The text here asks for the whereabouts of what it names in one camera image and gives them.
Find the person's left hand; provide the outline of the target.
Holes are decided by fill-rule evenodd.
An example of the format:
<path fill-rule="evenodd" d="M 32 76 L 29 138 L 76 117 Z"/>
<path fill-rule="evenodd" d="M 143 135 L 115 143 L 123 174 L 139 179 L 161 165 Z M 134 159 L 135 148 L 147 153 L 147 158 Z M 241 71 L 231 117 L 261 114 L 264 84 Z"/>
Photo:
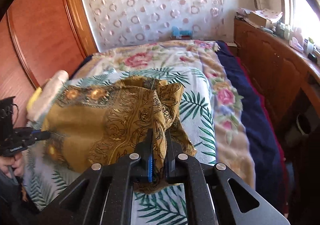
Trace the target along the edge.
<path fill-rule="evenodd" d="M 22 177 L 24 175 L 24 159 L 21 152 L 17 153 L 13 157 L 0 157 L 1 172 L 8 178 L 12 178 L 12 174 L 9 171 L 9 167 L 12 167 L 14 176 Z"/>

